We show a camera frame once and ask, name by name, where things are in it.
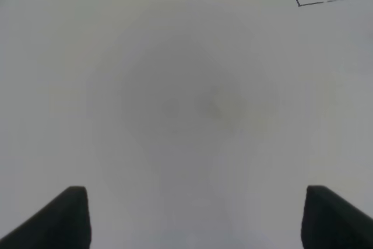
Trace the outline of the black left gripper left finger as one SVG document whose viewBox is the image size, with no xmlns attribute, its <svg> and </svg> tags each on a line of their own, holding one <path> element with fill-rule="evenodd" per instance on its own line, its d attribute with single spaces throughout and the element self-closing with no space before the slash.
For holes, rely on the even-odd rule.
<svg viewBox="0 0 373 249">
<path fill-rule="evenodd" d="M 71 186 L 1 238 L 1 248 L 89 248 L 91 242 L 87 189 Z"/>
</svg>

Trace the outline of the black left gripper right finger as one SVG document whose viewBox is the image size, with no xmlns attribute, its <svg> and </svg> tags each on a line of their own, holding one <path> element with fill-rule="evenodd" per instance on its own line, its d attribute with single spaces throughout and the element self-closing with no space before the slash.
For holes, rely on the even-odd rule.
<svg viewBox="0 0 373 249">
<path fill-rule="evenodd" d="M 301 223 L 307 249 L 372 248 L 372 218 L 321 185 L 309 185 Z"/>
</svg>

